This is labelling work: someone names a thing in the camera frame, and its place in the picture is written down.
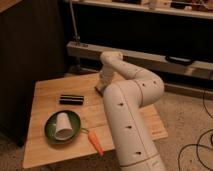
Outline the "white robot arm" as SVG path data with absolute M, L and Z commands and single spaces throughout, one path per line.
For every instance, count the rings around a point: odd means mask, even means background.
M 103 104 L 122 171 L 166 171 L 139 109 L 164 93 L 155 73 L 127 63 L 118 51 L 100 56 L 103 68 L 96 90 Z

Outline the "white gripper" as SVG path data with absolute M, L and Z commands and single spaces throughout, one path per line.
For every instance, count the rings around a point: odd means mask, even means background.
M 113 77 L 114 73 L 104 72 L 103 70 L 101 70 L 99 73 L 98 87 L 104 88 L 108 86 L 112 82 Z

